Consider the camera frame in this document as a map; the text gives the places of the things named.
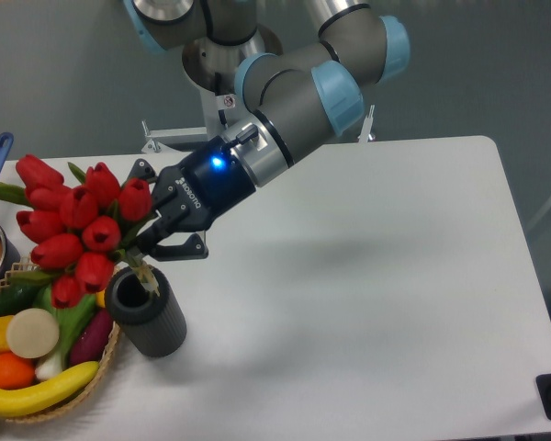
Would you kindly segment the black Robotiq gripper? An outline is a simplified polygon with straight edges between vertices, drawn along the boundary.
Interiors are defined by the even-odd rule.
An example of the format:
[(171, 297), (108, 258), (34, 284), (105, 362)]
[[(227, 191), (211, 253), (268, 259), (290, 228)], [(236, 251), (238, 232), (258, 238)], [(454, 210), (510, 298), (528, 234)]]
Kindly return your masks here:
[[(146, 256), (157, 262), (205, 259), (206, 231), (213, 221), (255, 191), (242, 163), (231, 154), (230, 142), (211, 140), (178, 164), (157, 174), (143, 158), (131, 167), (127, 181), (137, 178), (154, 184), (152, 207), (160, 218), (129, 230), (129, 262), (140, 266)], [(183, 243), (163, 245), (174, 234), (190, 232)]]

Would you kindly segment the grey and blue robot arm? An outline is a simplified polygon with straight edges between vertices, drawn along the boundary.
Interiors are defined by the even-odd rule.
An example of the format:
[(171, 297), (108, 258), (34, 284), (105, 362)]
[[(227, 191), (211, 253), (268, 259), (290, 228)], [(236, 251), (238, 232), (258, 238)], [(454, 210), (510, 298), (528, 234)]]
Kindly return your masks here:
[(201, 259), (213, 221), (297, 164), (365, 112), (362, 87), (401, 74), (407, 30), (366, 1), (309, 1), (318, 41), (282, 52), (253, 1), (128, 1), (142, 42), (183, 51), (190, 80), (236, 112), (207, 119), (207, 142), (178, 164), (149, 173), (155, 222), (129, 240), (139, 264)]

